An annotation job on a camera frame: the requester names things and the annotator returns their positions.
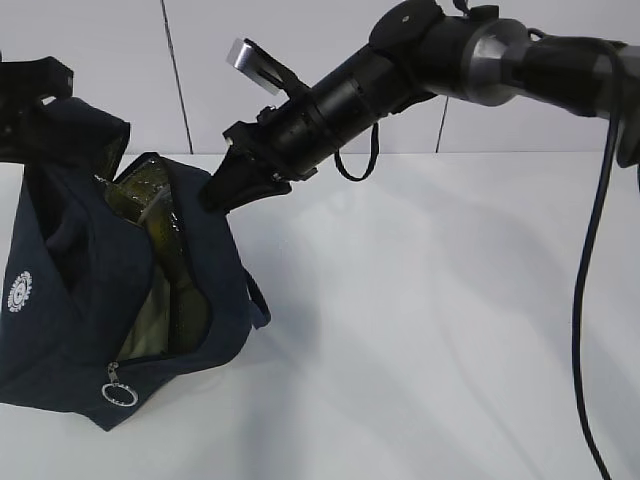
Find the bag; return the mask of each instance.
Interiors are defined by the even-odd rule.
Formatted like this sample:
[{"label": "bag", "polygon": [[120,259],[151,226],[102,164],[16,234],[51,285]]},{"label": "bag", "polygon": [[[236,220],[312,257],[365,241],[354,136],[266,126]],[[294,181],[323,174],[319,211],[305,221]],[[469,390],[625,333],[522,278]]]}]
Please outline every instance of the bag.
[{"label": "bag", "polygon": [[[206,328],[190,351],[130,358],[136,356],[131,350],[129,359],[118,361],[141,325],[141,311],[153,298],[173,299],[158,293],[166,290],[147,231],[114,213],[96,179],[96,166],[107,165],[106,176],[115,172],[128,125],[73,100],[50,106],[65,118],[74,118],[74,111],[93,120],[109,117],[108,128],[89,144],[76,139],[77,145],[62,146],[69,149],[62,153],[85,164],[25,167],[0,317],[0,402],[79,413],[110,430],[177,375],[229,362],[252,326],[266,325],[270,314],[242,266],[225,215],[206,212],[196,199],[210,175],[145,154],[121,180],[151,159],[167,172],[184,262],[206,305]],[[56,149],[60,154],[59,144]],[[164,310],[169,321],[177,315]]]}]

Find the circular logo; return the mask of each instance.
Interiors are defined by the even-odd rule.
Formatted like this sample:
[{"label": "circular logo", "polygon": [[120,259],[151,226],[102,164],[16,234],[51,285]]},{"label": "circular logo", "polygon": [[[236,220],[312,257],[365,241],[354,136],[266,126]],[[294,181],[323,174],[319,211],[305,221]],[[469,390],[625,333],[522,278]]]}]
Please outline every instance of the circular logo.
[{"label": "circular logo", "polygon": [[18,275],[18,278],[13,282],[13,286],[9,292],[9,298],[7,300],[9,311],[16,313],[22,310],[22,307],[24,307],[27,300],[29,300],[32,283],[31,274],[29,272],[22,272]]}]

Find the bag handle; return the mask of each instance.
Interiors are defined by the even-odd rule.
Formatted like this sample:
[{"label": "bag handle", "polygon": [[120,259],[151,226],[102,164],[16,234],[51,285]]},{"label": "bag handle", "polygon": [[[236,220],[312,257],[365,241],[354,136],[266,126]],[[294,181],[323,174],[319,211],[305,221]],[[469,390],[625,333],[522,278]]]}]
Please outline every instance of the bag handle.
[{"label": "bag handle", "polygon": [[262,327],[266,327],[269,322],[271,322],[271,311],[269,310],[269,305],[267,305],[267,301],[264,298],[264,295],[260,291],[260,287],[251,276],[251,274],[244,269],[244,274],[247,280],[247,290],[249,291],[249,298],[254,303],[258,310],[260,310],[260,318],[255,318],[253,321],[253,326],[258,329]]}]

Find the zipper pull ring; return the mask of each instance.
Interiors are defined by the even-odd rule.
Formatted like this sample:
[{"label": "zipper pull ring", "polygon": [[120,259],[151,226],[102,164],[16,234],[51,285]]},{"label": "zipper pull ring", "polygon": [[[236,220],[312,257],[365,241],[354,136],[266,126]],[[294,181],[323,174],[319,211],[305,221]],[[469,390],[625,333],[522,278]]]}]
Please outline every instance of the zipper pull ring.
[{"label": "zipper pull ring", "polygon": [[[117,407],[130,408],[130,407],[133,407],[133,406],[137,405],[137,403],[138,403],[138,393],[133,388],[131,388],[129,385],[125,385],[125,384],[120,383],[120,379],[118,378],[118,374],[116,373],[116,370],[118,369],[119,366],[120,365],[118,364],[118,362],[111,362],[109,365],[107,365],[107,376],[109,377],[109,382],[110,383],[105,383],[102,386],[102,396],[107,401],[109,401],[110,403],[113,403]],[[121,400],[118,400],[118,399],[112,397],[109,394],[109,390],[110,389],[124,390],[125,392],[127,392],[131,396],[131,400],[128,401],[128,402],[123,402]]]}]

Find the silver metal plate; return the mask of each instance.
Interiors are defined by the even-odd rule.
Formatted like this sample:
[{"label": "silver metal plate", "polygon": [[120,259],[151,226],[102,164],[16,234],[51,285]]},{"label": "silver metal plate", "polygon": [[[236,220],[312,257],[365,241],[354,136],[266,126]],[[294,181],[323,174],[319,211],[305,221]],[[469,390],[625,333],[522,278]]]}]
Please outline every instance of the silver metal plate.
[{"label": "silver metal plate", "polygon": [[227,62],[272,95],[277,95],[280,91],[280,88],[265,78],[264,74],[261,75],[262,72],[266,72],[267,75],[280,80],[278,73],[244,40],[237,39],[234,42],[227,57]]}]

